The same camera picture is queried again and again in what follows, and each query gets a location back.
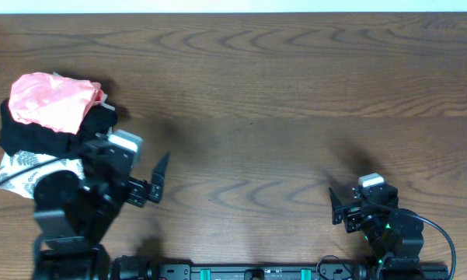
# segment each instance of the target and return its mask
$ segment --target black cloth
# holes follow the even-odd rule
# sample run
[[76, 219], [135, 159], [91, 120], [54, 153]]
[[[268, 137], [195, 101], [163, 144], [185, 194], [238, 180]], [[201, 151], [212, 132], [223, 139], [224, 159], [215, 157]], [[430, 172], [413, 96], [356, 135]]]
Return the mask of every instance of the black cloth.
[[117, 114], [102, 106], [92, 107], [86, 114], [77, 134], [55, 132], [39, 124], [22, 124], [14, 121], [9, 110], [9, 99], [0, 106], [2, 129], [0, 146], [7, 155], [19, 150], [48, 154], [63, 159], [77, 159], [83, 142], [96, 138], [96, 133], [106, 134], [117, 123]]

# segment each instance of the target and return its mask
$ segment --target white background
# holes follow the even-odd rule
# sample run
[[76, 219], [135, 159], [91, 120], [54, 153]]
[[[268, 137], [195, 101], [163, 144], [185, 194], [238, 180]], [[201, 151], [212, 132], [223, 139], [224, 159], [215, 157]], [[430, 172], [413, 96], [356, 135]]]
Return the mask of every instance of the white background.
[[0, 13], [467, 12], [467, 0], [0, 0]]

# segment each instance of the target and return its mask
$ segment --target white patterned cloth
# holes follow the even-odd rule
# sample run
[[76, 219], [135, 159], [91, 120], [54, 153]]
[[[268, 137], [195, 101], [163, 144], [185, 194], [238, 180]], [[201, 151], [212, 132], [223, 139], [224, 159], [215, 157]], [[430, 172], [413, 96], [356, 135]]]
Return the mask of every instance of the white patterned cloth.
[[[2, 163], [0, 164], [0, 181], [18, 173], [21, 170], [30, 168], [31, 166], [35, 166], [39, 163], [44, 163], [51, 159], [55, 159], [55, 157], [24, 151], [19, 151], [14, 156], [4, 154]], [[24, 198], [33, 198], [33, 190], [38, 182], [40, 182], [40, 180], [46, 175], [59, 170], [70, 170], [76, 173], [80, 179], [85, 178], [83, 165], [80, 159], [61, 159], [55, 163], [26, 172], [3, 184], [0, 188], [13, 191], [22, 195]]]

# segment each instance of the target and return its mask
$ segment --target wooden table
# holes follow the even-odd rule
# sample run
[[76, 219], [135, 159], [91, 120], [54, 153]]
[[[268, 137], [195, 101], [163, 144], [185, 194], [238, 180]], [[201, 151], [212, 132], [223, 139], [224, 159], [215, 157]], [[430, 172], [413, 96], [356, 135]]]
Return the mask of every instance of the wooden table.
[[[101, 82], [145, 140], [135, 177], [172, 153], [162, 203], [103, 239], [112, 257], [361, 259], [328, 187], [379, 172], [467, 279], [466, 13], [0, 16], [0, 102], [30, 72]], [[0, 279], [30, 276], [32, 214], [0, 190]], [[423, 235], [422, 259], [450, 264]]]

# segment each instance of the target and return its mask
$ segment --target cloth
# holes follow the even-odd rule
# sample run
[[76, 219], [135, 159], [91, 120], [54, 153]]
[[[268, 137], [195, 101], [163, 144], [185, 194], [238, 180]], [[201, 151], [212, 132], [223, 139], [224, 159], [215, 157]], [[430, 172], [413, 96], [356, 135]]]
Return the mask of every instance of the cloth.
[[9, 100], [0, 106], [2, 129], [0, 146], [9, 156], [19, 150], [47, 154], [63, 159], [77, 159], [83, 142], [96, 138], [96, 133], [106, 134], [117, 123], [117, 114], [111, 109], [94, 106], [82, 121], [77, 134], [55, 132], [39, 124], [22, 124], [14, 121], [9, 111]]
[[76, 134], [90, 108], [102, 102], [100, 86], [47, 73], [25, 74], [12, 84], [10, 113], [23, 124]]
[[[55, 159], [54, 156], [34, 154], [32, 152], [17, 152], [14, 156], [3, 155], [2, 163], [0, 164], [0, 181], [5, 178], [22, 171], [31, 166], [39, 163], [44, 163], [48, 160]], [[70, 170], [79, 179], [84, 179], [83, 165], [80, 159], [69, 160], [61, 159], [58, 162], [42, 166], [41, 168], [31, 170], [23, 175], [17, 176], [9, 182], [0, 186], [2, 189], [13, 191], [22, 195], [24, 198], [33, 198], [33, 191], [35, 186], [40, 182], [43, 177], [59, 170]]]

